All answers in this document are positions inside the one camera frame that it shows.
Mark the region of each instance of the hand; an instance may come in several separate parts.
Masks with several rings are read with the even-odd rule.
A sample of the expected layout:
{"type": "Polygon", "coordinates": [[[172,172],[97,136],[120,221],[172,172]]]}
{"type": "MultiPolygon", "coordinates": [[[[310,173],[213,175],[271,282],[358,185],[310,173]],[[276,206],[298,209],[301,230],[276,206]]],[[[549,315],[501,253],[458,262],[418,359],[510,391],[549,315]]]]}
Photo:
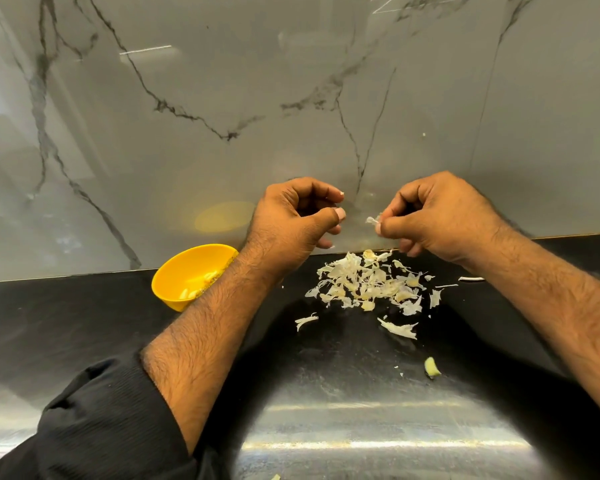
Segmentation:
{"type": "Polygon", "coordinates": [[[376,233],[400,239],[400,250],[408,256],[426,249],[462,265],[501,231],[511,229],[485,197],[448,171],[403,186],[379,220],[376,233]],[[415,211],[404,215],[408,204],[415,211]]]}
{"type": "Polygon", "coordinates": [[[268,186],[253,213],[243,252],[254,253],[258,266],[276,279],[284,277],[315,247],[332,246],[323,236],[340,233],[346,213],[336,204],[343,200],[336,187],[309,177],[268,186]]]}

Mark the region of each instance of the yellow bowl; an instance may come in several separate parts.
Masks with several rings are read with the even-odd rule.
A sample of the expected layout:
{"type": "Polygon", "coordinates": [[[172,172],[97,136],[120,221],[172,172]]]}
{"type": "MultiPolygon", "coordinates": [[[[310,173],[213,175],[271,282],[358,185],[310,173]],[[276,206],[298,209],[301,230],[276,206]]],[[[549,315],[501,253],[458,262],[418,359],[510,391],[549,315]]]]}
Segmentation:
{"type": "Polygon", "coordinates": [[[205,244],[187,249],[155,272],[151,290],[167,306],[181,312],[197,298],[188,298],[188,293],[208,288],[205,275],[217,272],[219,276],[236,256],[238,251],[225,244],[205,244]],[[182,298],[185,290],[188,291],[187,297],[182,298]]]}

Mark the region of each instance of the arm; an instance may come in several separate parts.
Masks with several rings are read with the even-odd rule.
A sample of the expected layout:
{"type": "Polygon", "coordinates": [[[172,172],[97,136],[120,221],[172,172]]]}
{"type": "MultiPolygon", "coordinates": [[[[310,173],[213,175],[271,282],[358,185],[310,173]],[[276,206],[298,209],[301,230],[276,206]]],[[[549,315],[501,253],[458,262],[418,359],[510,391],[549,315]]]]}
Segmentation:
{"type": "Polygon", "coordinates": [[[218,281],[145,349],[144,368],[164,396],[193,451],[211,407],[269,291],[338,233],[344,194],[311,178],[270,186],[258,204],[246,245],[218,281]],[[300,217],[298,210],[318,212],[300,217]]]}
{"type": "Polygon", "coordinates": [[[600,406],[600,281],[510,227],[480,193],[449,172],[405,185],[376,232],[487,279],[551,343],[600,406]],[[402,216],[407,204],[417,211],[402,216]]]}

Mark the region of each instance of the black countertop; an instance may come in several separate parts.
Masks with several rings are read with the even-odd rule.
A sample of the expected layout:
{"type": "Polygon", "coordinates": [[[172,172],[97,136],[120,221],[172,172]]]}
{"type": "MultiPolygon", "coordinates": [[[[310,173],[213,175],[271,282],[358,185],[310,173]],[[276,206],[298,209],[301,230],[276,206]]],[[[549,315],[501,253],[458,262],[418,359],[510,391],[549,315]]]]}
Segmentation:
{"type": "MultiPolygon", "coordinates": [[[[541,243],[600,276],[600,235],[541,243]]],[[[203,436],[234,477],[600,478],[599,409],[558,376],[550,353],[540,365],[553,372],[510,357],[522,350],[539,363],[525,350],[544,346],[532,330],[520,332],[488,284],[445,289],[430,319],[426,310],[325,309],[304,293],[333,259],[311,257],[249,329],[203,436]],[[312,312],[320,320],[296,332],[294,320],[312,312]],[[377,322],[384,314],[398,324],[416,318],[418,340],[389,334],[377,322]],[[513,350],[505,340],[507,353],[467,325],[503,348],[510,334],[497,320],[522,340],[513,350]],[[434,381],[424,375],[428,356],[443,372],[434,381]]],[[[409,265],[435,274],[432,285],[462,274],[430,255],[409,265]]],[[[151,293],[154,272],[0,283],[0,455],[33,433],[40,409],[74,374],[141,347],[174,319],[151,293]]]]}

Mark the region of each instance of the black shirt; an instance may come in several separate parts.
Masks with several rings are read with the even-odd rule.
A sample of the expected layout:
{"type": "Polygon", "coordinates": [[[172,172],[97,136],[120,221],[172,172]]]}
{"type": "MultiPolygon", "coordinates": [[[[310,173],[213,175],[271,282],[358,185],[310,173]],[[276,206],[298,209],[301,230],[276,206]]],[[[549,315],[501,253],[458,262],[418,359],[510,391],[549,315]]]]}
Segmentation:
{"type": "Polygon", "coordinates": [[[88,367],[42,412],[37,433],[0,459],[0,480],[207,480],[228,475],[213,450],[200,464],[139,355],[88,367]]]}

